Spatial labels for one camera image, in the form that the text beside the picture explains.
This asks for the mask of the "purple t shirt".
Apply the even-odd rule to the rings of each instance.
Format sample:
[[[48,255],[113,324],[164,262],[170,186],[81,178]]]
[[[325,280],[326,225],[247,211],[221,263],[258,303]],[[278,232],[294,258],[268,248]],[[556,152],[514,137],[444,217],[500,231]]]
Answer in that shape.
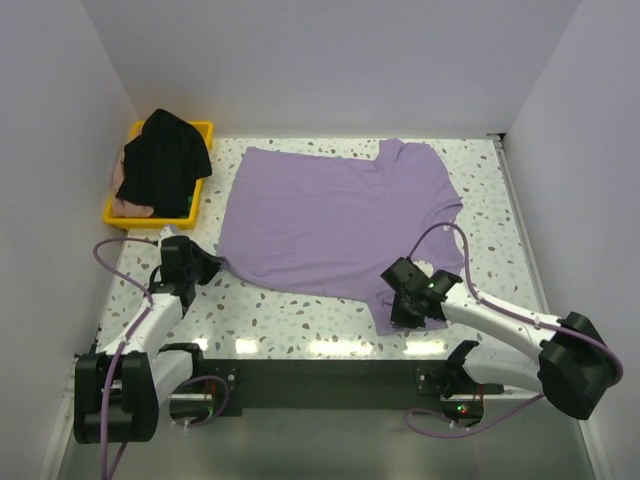
[[[394,332],[382,273],[411,255],[459,273],[451,230],[463,206],[448,170],[423,143],[383,140],[375,159],[246,150],[217,253],[244,281],[367,305],[379,335]]]

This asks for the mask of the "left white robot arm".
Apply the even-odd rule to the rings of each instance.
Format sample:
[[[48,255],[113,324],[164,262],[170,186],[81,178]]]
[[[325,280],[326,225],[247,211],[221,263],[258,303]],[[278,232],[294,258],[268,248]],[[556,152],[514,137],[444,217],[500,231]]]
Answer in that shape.
[[[157,245],[160,263],[135,318],[111,343],[77,359],[73,431],[80,444],[147,442],[164,401],[178,387],[196,392],[206,383],[201,348],[166,337],[224,260],[184,235]]]

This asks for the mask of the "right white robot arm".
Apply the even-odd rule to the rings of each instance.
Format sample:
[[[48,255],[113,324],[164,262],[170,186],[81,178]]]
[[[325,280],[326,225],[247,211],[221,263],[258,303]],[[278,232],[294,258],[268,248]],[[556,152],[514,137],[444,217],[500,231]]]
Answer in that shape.
[[[381,275],[392,289],[393,325],[418,328],[428,320],[473,328],[501,342],[462,342],[447,358],[445,379],[459,393],[495,384],[541,394],[556,409],[590,418],[622,375],[619,361],[591,320],[571,312],[556,317],[475,292],[469,276],[443,270],[426,275],[410,259],[397,259]]]

